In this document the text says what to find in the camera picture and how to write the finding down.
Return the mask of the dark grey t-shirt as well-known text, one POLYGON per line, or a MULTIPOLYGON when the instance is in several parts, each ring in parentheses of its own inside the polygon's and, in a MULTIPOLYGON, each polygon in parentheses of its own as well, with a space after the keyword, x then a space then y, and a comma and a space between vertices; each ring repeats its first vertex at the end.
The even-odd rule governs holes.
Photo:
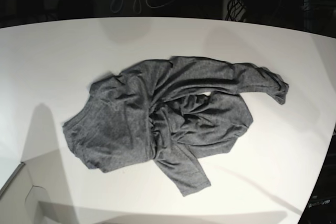
POLYGON ((280 75, 251 63, 145 60, 93 83, 62 129, 89 169, 154 161, 187 196, 211 184, 198 160, 230 152, 253 123, 241 94, 265 93, 282 105, 288 90, 280 75))

